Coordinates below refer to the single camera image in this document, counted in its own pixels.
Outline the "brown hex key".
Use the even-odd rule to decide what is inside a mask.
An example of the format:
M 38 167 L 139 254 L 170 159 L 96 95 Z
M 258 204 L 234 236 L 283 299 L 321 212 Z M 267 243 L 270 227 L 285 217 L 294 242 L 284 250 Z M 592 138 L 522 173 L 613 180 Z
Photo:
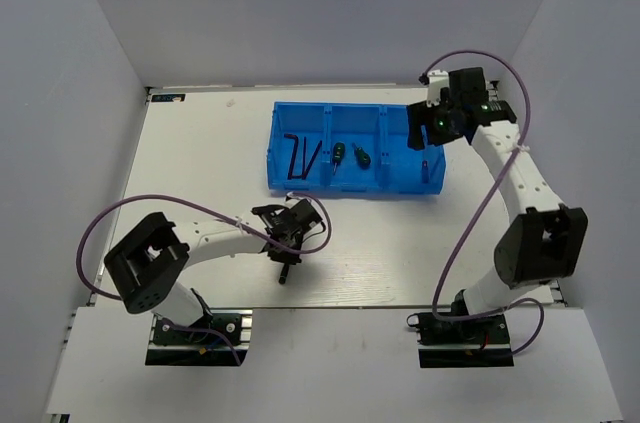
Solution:
M 303 173 L 303 179 L 306 179 L 308 177 L 308 175 L 310 174 L 311 169 L 313 168 L 313 164 L 314 164 L 318 154 L 320 153 L 321 148 L 322 148 L 322 140 L 320 140 L 318 142 L 318 144 L 316 145 L 314 153 L 312 154 L 312 157 L 311 157 L 309 163 L 307 164 L 307 166 L 305 168 L 305 171 Z
M 291 133 L 285 133 L 283 137 L 293 142 L 293 147 L 291 151 L 291 157 L 290 157 L 288 172 L 287 172 L 287 179 L 288 180 L 298 179 L 298 176 L 294 174 L 294 168 L 295 168 L 295 163 L 296 163 L 297 153 L 299 148 L 299 137 Z
M 302 148 L 302 165 L 301 165 L 301 173 L 300 179 L 305 179 L 306 177 L 306 152 L 307 152 L 307 138 L 303 138 L 303 148 Z

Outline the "blue red handle screwdriver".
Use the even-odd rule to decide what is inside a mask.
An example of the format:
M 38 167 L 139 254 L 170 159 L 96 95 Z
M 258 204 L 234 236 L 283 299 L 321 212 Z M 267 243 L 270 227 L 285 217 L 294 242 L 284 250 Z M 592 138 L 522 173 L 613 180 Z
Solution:
M 429 164 L 426 160 L 423 160 L 421 165 L 421 181 L 423 184 L 427 184 L 430 181 Z

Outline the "slim green black screwdriver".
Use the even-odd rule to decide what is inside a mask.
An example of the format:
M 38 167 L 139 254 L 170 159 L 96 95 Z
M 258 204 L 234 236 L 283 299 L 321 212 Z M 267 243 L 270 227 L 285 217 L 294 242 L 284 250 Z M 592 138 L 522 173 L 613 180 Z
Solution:
M 278 278 L 278 283 L 280 285 L 284 285 L 287 282 L 291 267 L 292 267 L 291 264 L 284 264 L 283 265 L 283 267 L 281 269 L 281 272 L 279 274 L 279 278 Z

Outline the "stubby green screwdriver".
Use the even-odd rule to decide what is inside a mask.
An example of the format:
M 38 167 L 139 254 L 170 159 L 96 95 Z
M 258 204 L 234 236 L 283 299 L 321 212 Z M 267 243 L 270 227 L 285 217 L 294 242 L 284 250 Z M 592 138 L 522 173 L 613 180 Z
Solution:
M 332 174 L 335 175 L 338 167 L 341 165 L 346 152 L 346 145 L 343 142 L 337 142 L 332 149 L 331 153 L 331 163 L 332 163 Z
M 371 165 L 370 155 L 364 150 L 362 146 L 353 143 L 352 147 L 354 150 L 354 157 L 358 166 L 364 170 L 368 169 Z

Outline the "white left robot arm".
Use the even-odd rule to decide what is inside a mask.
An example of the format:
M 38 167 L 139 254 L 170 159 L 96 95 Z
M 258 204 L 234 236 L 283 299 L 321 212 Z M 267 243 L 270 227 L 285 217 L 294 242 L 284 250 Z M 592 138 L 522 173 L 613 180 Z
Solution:
M 239 254 L 265 254 L 295 265 L 315 230 L 326 233 L 329 225 L 309 199 L 300 197 L 254 207 L 245 218 L 174 223 L 155 212 L 107 253 L 104 265 L 128 313 L 153 313 L 177 324 L 188 341 L 199 342 L 209 335 L 212 320 L 204 300 L 179 282 L 185 269 Z

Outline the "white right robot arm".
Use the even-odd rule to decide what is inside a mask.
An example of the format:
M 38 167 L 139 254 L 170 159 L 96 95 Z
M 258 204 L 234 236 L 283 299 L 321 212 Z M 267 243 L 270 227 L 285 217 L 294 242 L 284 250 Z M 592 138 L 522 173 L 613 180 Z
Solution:
M 420 81 L 427 97 L 407 108 L 408 147 L 465 139 L 489 169 L 491 191 L 501 195 L 510 218 L 493 267 L 458 294 L 446 317 L 459 339 L 472 342 L 486 332 L 487 317 L 574 273 L 588 218 L 547 184 L 525 148 L 524 127 L 506 101 L 490 97 L 481 68 L 430 71 Z

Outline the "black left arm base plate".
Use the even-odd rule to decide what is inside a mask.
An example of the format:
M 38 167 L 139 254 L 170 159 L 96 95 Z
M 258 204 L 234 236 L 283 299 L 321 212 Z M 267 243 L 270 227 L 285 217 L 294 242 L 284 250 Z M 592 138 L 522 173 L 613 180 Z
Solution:
M 212 310 L 188 331 L 155 317 L 145 365 L 157 367 L 236 367 L 248 353 L 253 321 L 249 309 Z

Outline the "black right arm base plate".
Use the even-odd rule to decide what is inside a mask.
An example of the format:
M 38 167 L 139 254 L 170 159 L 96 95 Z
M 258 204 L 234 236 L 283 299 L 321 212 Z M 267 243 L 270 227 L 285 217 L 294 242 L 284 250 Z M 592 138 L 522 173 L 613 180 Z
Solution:
M 445 322 L 431 312 L 413 313 L 407 326 L 417 333 L 422 369 L 513 367 L 510 334 L 503 315 Z

